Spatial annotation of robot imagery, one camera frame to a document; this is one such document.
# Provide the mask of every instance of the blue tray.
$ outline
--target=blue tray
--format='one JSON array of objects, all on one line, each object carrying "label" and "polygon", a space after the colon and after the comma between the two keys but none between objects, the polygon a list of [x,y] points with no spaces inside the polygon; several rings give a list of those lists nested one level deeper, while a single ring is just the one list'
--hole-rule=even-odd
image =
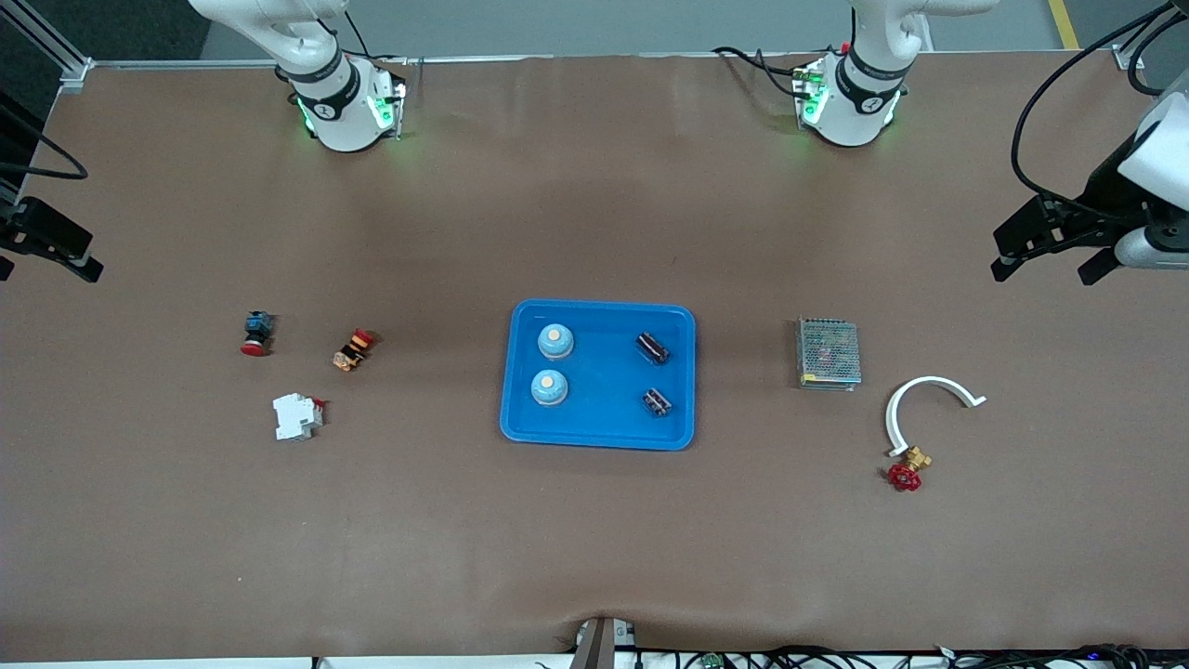
[{"label": "blue tray", "polygon": [[[574,333],[574,351],[549,361],[536,348],[546,324],[560,322]],[[636,336],[650,332],[669,352],[656,366],[636,349]],[[675,452],[693,440],[693,314],[675,304],[524,299],[512,311],[504,368],[499,429],[514,442]],[[536,404],[529,387],[542,370],[570,383],[558,406]],[[656,389],[673,405],[663,418],[644,409],[642,397]]]}]

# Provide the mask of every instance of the gray floor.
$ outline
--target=gray floor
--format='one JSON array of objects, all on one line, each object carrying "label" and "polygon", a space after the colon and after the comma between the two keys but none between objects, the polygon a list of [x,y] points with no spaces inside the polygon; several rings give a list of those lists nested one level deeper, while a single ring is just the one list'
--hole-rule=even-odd
[{"label": "gray floor", "polygon": [[[986,15],[931,19],[943,50],[1061,48],[1046,0],[1002,0]],[[843,0],[354,0],[351,14],[373,53],[596,56],[744,50],[810,51],[838,45],[850,33]],[[331,21],[348,49],[358,46],[346,21]],[[213,26],[203,58],[259,58],[263,53]]]}]

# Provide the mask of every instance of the black cable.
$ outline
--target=black cable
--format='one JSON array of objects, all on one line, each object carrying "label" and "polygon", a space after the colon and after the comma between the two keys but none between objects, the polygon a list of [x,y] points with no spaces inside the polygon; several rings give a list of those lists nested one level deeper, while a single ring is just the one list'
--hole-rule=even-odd
[{"label": "black cable", "polygon": [[1153,30],[1152,32],[1147,33],[1147,37],[1145,37],[1144,39],[1141,39],[1139,42],[1139,44],[1135,45],[1135,50],[1131,52],[1131,61],[1127,63],[1127,81],[1131,83],[1132,88],[1134,88],[1135,90],[1139,90],[1140,93],[1143,93],[1145,95],[1153,95],[1155,96],[1155,95],[1159,95],[1159,94],[1164,93],[1163,88],[1152,88],[1151,86],[1147,86],[1144,82],[1139,81],[1139,76],[1137,74],[1135,67],[1139,64],[1139,58],[1140,58],[1140,56],[1143,56],[1144,49],[1147,49],[1147,45],[1151,44],[1153,39],[1156,39],[1157,37],[1159,37],[1160,33],[1163,33],[1164,31],[1169,30],[1170,27],[1172,27],[1172,26],[1177,25],[1178,23],[1185,20],[1185,18],[1189,18],[1189,17],[1185,17],[1184,14],[1182,14],[1182,13],[1178,12],[1175,17],[1172,17],[1171,19],[1164,21],[1163,24],[1160,24],[1159,26],[1157,26],[1156,30]]},{"label": "black cable", "polygon": [[87,171],[87,168],[82,166],[82,163],[76,160],[74,156],[68,153],[62,146],[55,144],[54,140],[46,137],[45,133],[43,133],[40,130],[37,130],[27,121],[25,121],[25,119],[17,115],[15,112],[2,105],[0,105],[0,112],[4,112],[6,116],[15,121],[17,125],[19,125],[20,127],[25,128],[26,132],[36,135],[38,140],[44,141],[46,146],[54,149],[55,153],[69,160],[70,164],[74,165],[75,170],[77,170],[70,172],[70,171],[59,171],[56,169],[42,169],[29,165],[18,165],[15,163],[0,163],[0,171],[14,171],[17,173],[32,173],[34,176],[49,176],[52,178],[70,178],[70,179],[87,178],[90,175],[90,172]]},{"label": "black cable", "polygon": [[[740,59],[742,59],[744,63],[751,65],[753,68],[763,69],[763,65],[760,64],[759,61],[754,59],[751,56],[744,53],[743,51],[740,51],[738,49],[736,49],[734,46],[719,46],[718,49],[713,49],[711,51],[711,53],[718,53],[719,56],[722,56],[723,53],[730,53],[732,56],[738,56]],[[769,69],[773,71],[773,74],[779,74],[779,75],[784,75],[784,76],[792,76],[793,75],[793,70],[792,69],[787,69],[787,70],[786,69],[781,69],[781,68],[769,68]]]},{"label": "black cable", "polygon": [[690,669],[690,667],[693,667],[694,662],[702,659],[703,657],[705,657],[707,655],[710,655],[710,654],[709,652],[696,652],[696,654],[693,654],[693,657],[691,657],[690,659],[687,659],[685,662],[685,667],[682,669]]},{"label": "black cable", "polygon": [[1156,17],[1152,17],[1152,19],[1150,21],[1147,21],[1146,24],[1144,24],[1144,27],[1141,27],[1141,29],[1137,30],[1135,32],[1131,33],[1131,37],[1128,37],[1127,40],[1124,42],[1119,46],[1119,50],[1120,51],[1126,51],[1127,46],[1131,46],[1131,43],[1134,42],[1135,38],[1139,37],[1140,34],[1144,34],[1144,31],[1147,30],[1149,27],[1151,27],[1152,24],[1155,24],[1155,23],[1156,23]]},{"label": "black cable", "polygon": [[[1024,124],[1027,121],[1028,114],[1032,113],[1032,108],[1036,107],[1037,102],[1040,100],[1040,96],[1044,95],[1045,91],[1049,90],[1049,88],[1053,84],[1053,82],[1057,81],[1057,78],[1061,77],[1061,75],[1063,75],[1067,71],[1069,71],[1069,69],[1072,68],[1074,65],[1076,65],[1078,62],[1081,62],[1082,58],[1086,58],[1087,56],[1089,56],[1090,53],[1093,53],[1097,49],[1101,49],[1102,45],[1109,43],[1112,39],[1116,39],[1119,36],[1125,34],[1126,32],[1128,32],[1131,30],[1134,30],[1135,27],[1138,27],[1140,25],[1144,25],[1144,23],[1151,20],[1153,17],[1158,17],[1158,15],[1163,14],[1164,12],[1166,12],[1171,6],[1172,6],[1172,2],[1165,2],[1160,7],[1157,7],[1156,10],[1152,10],[1151,12],[1144,14],[1143,17],[1139,17],[1138,19],[1131,21],[1130,24],[1127,24],[1127,25],[1125,25],[1125,26],[1122,26],[1122,27],[1120,27],[1120,29],[1111,32],[1111,34],[1107,34],[1106,37],[1099,39],[1094,44],[1090,44],[1086,49],[1078,51],[1072,58],[1065,61],[1065,63],[1063,63],[1059,68],[1057,68],[1056,71],[1053,71],[1051,75],[1049,75],[1049,78],[1046,78],[1044,81],[1044,83],[1042,83],[1040,87],[1037,88],[1036,93],[1032,94],[1032,97],[1028,99],[1028,102],[1026,105],[1024,105],[1024,111],[1020,112],[1020,119],[1015,122],[1015,133],[1012,135],[1012,171],[1015,172],[1015,177],[1020,179],[1020,183],[1023,183],[1024,185],[1027,185],[1028,189],[1031,189],[1031,190],[1033,190],[1033,191],[1036,191],[1036,193],[1038,193],[1040,195],[1046,195],[1049,197],[1052,197],[1053,200],[1059,200],[1059,201],[1062,201],[1062,202],[1064,202],[1064,203],[1067,203],[1067,204],[1069,204],[1071,207],[1076,207],[1076,208],[1082,209],[1084,212],[1089,212],[1089,213],[1092,213],[1092,214],[1094,214],[1096,216],[1105,217],[1105,219],[1113,219],[1113,217],[1115,217],[1115,216],[1105,214],[1105,213],[1102,213],[1102,212],[1100,212],[1100,210],[1097,210],[1097,209],[1095,209],[1093,207],[1088,207],[1088,206],[1086,206],[1086,204],[1083,204],[1081,202],[1077,202],[1077,201],[1075,201],[1075,200],[1072,200],[1070,197],[1065,197],[1064,195],[1058,195],[1057,193],[1055,193],[1055,191],[1052,191],[1052,190],[1050,190],[1050,189],[1040,185],[1039,183],[1032,181],[1031,178],[1028,178],[1028,176],[1026,173],[1024,173],[1024,169],[1020,168],[1020,138],[1024,135]],[[996,668],[995,667],[977,665],[977,669],[996,669]]]},{"label": "black cable", "polygon": [[775,86],[778,90],[780,90],[785,95],[789,95],[789,96],[797,97],[798,100],[809,100],[810,99],[810,96],[809,96],[807,93],[801,93],[800,90],[793,90],[792,88],[785,88],[784,86],[780,84],[779,81],[776,81],[776,77],[772,72],[772,68],[768,67],[768,61],[763,59],[763,51],[761,51],[760,49],[756,49],[755,50],[755,58],[757,61],[760,61],[760,67],[762,67],[765,74],[768,75],[768,81],[770,81],[772,84]]},{"label": "black cable", "polygon": [[364,56],[371,58],[371,50],[367,49],[367,43],[364,42],[364,36],[359,34],[359,29],[356,27],[356,19],[351,18],[351,12],[344,11],[342,15],[347,17],[347,23],[351,24],[351,31],[356,33],[356,39],[359,40],[359,48],[364,50]]}]

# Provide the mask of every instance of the wire bundle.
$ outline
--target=wire bundle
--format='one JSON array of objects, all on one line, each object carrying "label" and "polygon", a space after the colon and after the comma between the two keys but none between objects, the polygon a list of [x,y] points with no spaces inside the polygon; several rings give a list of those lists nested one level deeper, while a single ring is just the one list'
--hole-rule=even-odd
[{"label": "wire bundle", "polygon": [[[711,652],[696,652],[681,662],[681,652],[660,649],[636,649],[635,669],[643,669],[644,654],[673,656],[673,669],[699,669],[698,661]],[[1090,662],[1109,662],[1112,669],[1189,669],[1189,650],[1145,650],[1134,645],[1086,645],[1065,651],[962,651],[942,649],[944,669],[1051,669],[1052,662],[1070,662],[1081,669],[1089,669]],[[831,650],[816,645],[788,645],[762,652],[716,652],[725,669],[801,669],[811,662],[820,662],[828,669],[877,669],[857,652]],[[912,669],[912,656],[904,656],[894,669]]]}]

